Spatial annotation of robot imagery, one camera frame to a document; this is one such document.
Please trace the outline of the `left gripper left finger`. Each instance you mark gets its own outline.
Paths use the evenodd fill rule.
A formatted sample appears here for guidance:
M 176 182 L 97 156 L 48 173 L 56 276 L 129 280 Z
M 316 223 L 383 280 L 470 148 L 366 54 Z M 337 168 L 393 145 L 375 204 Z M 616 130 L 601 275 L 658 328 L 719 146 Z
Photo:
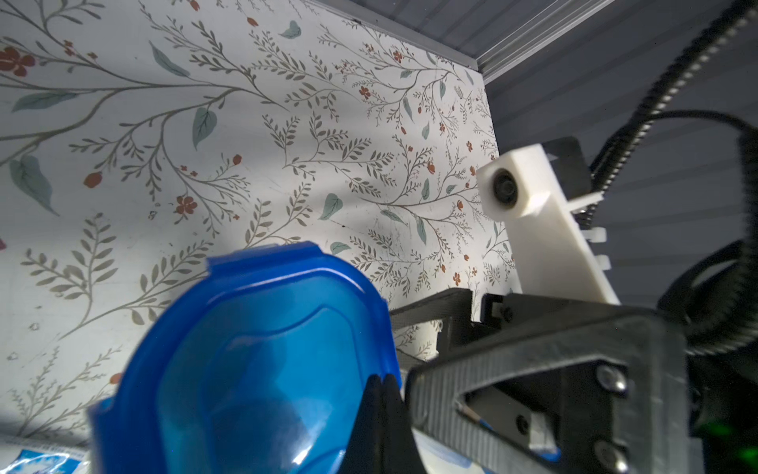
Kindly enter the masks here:
M 383 380 L 379 375 L 371 375 L 367 380 L 349 444 L 338 473 L 382 473 L 383 433 Z

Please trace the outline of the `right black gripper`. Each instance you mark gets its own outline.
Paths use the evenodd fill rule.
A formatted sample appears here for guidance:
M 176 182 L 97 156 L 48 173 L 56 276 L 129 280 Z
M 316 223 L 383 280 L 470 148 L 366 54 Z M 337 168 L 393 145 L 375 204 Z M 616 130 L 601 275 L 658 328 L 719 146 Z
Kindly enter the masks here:
M 657 308 L 687 329 L 736 288 L 741 242 L 677 278 Z M 757 471 L 757 342 L 686 353 L 681 324 L 637 307 L 486 307 L 445 321 L 413 367 L 413 427 L 493 473 Z

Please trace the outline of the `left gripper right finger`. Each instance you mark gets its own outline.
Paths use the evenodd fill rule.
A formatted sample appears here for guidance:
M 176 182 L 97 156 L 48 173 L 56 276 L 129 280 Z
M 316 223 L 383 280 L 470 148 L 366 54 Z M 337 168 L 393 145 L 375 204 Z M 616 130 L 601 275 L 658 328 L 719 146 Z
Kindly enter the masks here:
M 394 375 L 386 375 L 381 385 L 381 472 L 426 474 L 412 431 L 410 416 Z

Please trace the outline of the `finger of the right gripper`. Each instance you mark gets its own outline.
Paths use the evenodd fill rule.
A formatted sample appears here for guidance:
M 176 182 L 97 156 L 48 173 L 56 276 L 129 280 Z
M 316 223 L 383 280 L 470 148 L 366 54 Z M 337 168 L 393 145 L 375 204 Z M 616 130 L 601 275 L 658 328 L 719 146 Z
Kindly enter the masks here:
M 430 322 L 441 323 L 436 351 L 442 356 L 465 344 L 472 327 L 473 292 L 468 288 L 448 288 L 417 302 L 389 312 L 393 330 Z

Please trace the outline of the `jar blue lid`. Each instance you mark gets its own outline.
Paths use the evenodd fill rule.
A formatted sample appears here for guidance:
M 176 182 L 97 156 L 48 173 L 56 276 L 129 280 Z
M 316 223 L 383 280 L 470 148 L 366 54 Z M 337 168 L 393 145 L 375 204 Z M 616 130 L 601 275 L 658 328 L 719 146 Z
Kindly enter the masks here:
M 311 242 L 211 258 L 89 411 L 97 473 L 335 473 L 365 384 L 400 367 L 386 301 Z

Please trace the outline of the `small toothpaste tube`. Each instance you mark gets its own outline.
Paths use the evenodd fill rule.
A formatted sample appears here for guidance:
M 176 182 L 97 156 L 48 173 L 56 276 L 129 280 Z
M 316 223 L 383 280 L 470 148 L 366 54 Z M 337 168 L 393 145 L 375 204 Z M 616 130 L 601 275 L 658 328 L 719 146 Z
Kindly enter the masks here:
M 1 436 L 1 472 L 9 474 L 90 473 L 88 452 L 60 444 Z

